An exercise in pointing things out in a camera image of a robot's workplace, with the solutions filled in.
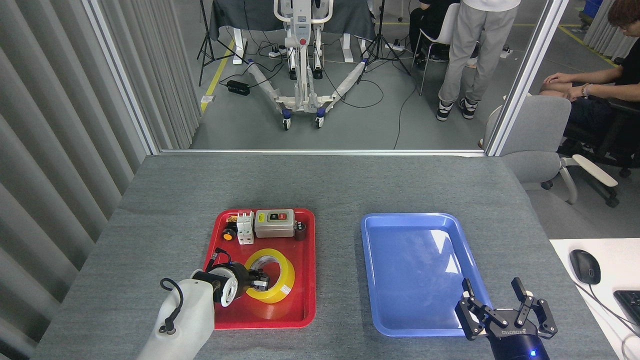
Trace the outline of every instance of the man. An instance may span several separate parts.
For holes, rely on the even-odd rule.
[[[640,37],[640,1],[616,0],[608,14],[609,22],[628,37]],[[640,40],[636,40],[625,61],[619,67],[587,72],[547,76],[540,95],[569,99],[569,122],[580,124],[595,133],[606,132],[613,118],[613,109],[605,99],[615,97],[640,102]]]
[[[458,101],[464,118],[474,118],[478,102],[500,60],[519,4],[520,0],[462,0],[449,49],[449,66],[438,92],[440,102],[436,118],[439,121],[447,120],[458,100],[462,70],[479,40],[480,52],[472,86]]]
[[[425,59],[420,50],[422,49],[422,46],[429,45],[429,40],[423,37],[422,42],[420,44],[418,43],[420,29],[422,29],[424,33],[429,35],[430,37],[437,38],[440,34],[442,22],[444,21],[444,17],[447,14],[449,5],[459,3],[460,0],[419,1],[420,7],[414,9],[409,16],[409,45],[411,46],[411,51],[413,51],[414,54],[417,53],[415,58],[416,64],[418,65],[418,67],[423,67]],[[441,52],[440,50],[446,50],[446,47],[436,50],[436,45],[434,45],[434,47],[432,48],[432,52],[436,51],[436,53],[438,53]]]

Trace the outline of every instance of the tripod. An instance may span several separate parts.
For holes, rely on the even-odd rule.
[[[222,46],[227,48],[227,50],[231,51],[231,54],[222,56],[220,58],[217,58],[213,55],[213,46],[211,45],[211,37],[209,36],[209,25],[207,23],[207,13],[204,10],[203,0],[200,0],[200,9],[202,11],[202,19],[204,21],[204,28],[205,28],[206,34],[204,35],[204,40],[202,40],[202,45],[200,46],[200,51],[198,52],[198,56],[196,57],[196,60],[198,60],[200,58],[200,55],[202,55],[202,66],[200,67],[200,80],[198,80],[198,86],[202,86],[202,72],[204,71],[205,66],[207,66],[208,64],[216,60],[220,60],[220,59],[224,59],[224,58],[228,58],[230,56],[236,55],[235,51],[229,49],[225,44],[220,42],[220,40],[217,40],[218,43],[222,44]]]
[[[393,47],[389,45],[389,42],[387,42],[387,39],[385,38],[385,36],[382,35],[382,21],[384,16],[385,16],[385,0],[382,0],[382,4],[380,4],[380,21],[378,23],[378,33],[373,38],[373,41],[371,42],[371,44],[369,44],[367,46],[367,49],[365,50],[365,53],[369,54],[369,59],[367,60],[367,66],[376,60],[398,61],[400,65],[402,65],[402,68],[404,69],[406,74],[411,75],[409,73],[409,70],[406,68],[406,66],[404,66],[402,61],[400,61],[400,57],[398,57]],[[389,48],[389,50],[391,50],[391,53],[393,54],[392,58],[384,58],[380,56],[380,48],[382,47],[383,44],[385,44]],[[358,78],[358,83],[360,82],[360,78],[364,74],[365,69],[366,67],[362,69],[362,74],[360,74],[360,77]]]

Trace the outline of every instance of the yellow tape roll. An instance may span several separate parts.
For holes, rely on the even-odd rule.
[[[266,291],[249,288],[246,294],[256,300],[273,304],[284,299],[291,292],[293,282],[296,280],[296,272],[293,270],[293,264],[291,264],[289,259],[285,258],[284,255],[276,249],[258,250],[247,259],[244,267],[256,270],[264,268],[264,265],[269,263],[278,263],[278,265],[280,265],[280,277],[275,285]]]

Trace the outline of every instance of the hand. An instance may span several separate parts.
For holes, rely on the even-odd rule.
[[[553,75],[547,76],[544,80],[545,84],[553,84],[553,83],[571,83],[571,75],[564,74],[562,72],[556,72]]]
[[[575,101],[578,97],[582,96],[582,86],[574,86],[572,88],[567,89],[567,91],[564,92],[564,97],[573,102]]]

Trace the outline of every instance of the gray table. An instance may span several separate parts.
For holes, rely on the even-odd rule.
[[[209,36],[216,40],[219,28],[274,31],[282,30],[282,21],[273,15],[273,0],[215,0],[209,19]],[[351,34],[373,40],[375,31],[366,0],[334,0],[333,17],[324,24],[324,32]]]
[[[388,338],[374,328],[360,219],[381,212],[454,215],[494,306],[516,305],[514,276],[549,301],[553,359],[615,359],[500,158],[279,154],[147,158],[32,359],[135,357],[167,295],[159,280],[202,266],[219,213],[295,207],[316,216],[315,320],[214,331],[197,359],[493,359],[484,339]]]

